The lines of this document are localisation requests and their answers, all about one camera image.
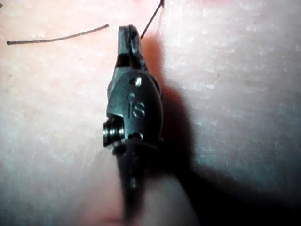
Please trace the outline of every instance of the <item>dark metal tool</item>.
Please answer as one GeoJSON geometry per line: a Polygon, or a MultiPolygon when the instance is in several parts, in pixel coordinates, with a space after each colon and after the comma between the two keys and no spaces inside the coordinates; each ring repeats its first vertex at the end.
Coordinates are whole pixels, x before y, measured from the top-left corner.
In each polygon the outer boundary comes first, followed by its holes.
{"type": "Polygon", "coordinates": [[[107,95],[103,146],[118,159],[128,221],[139,202],[148,164],[159,153],[163,126],[161,89],[148,73],[133,25],[119,27],[118,57],[107,95]]]}

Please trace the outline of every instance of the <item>clamp jaw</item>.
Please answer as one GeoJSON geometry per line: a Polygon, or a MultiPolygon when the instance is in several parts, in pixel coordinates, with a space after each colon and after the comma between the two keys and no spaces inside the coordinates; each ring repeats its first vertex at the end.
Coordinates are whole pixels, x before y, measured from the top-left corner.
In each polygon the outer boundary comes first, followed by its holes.
{"type": "Polygon", "coordinates": [[[161,89],[148,73],[133,25],[119,27],[118,57],[107,95],[103,146],[117,157],[128,218],[148,163],[159,152],[163,127],[161,89]]]}

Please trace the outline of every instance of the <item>black thread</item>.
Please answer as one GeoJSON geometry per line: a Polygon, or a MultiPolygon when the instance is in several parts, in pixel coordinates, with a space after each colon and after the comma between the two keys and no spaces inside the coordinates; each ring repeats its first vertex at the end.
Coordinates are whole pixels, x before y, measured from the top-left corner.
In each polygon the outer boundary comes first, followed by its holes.
{"type": "Polygon", "coordinates": [[[21,45],[21,44],[32,44],[32,43],[47,43],[47,42],[53,42],[53,41],[61,41],[61,40],[66,40],[66,39],[71,39],[71,38],[75,38],[81,35],[85,35],[85,34],[90,34],[96,31],[100,31],[102,29],[105,29],[109,27],[108,24],[95,28],[93,30],[87,31],[87,32],[82,32],[82,33],[78,33],[78,34],[73,34],[70,36],[66,36],[66,37],[62,37],[62,38],[58,38],[58,39],[48,39],[48,40],[32,40],[32,41],[7,41],[6,44],[10,45],[21,45]]]}
{"type": "Polygon", "coordinates": [[[154,12],[154,14],[152,15],[152,17],[150,18],[150,21],[147,23],[144,31],[142,32],[142,35],[140,36],[140,39],[142,39],[147,31],[147,29],[149,28],[150,24],[152,23],[153,19],[155,18],[156,14],[158,13],[160,7],[164,7],[164,0],[161,0],[158,7],[156,8],[156,11],[154,12]]]}

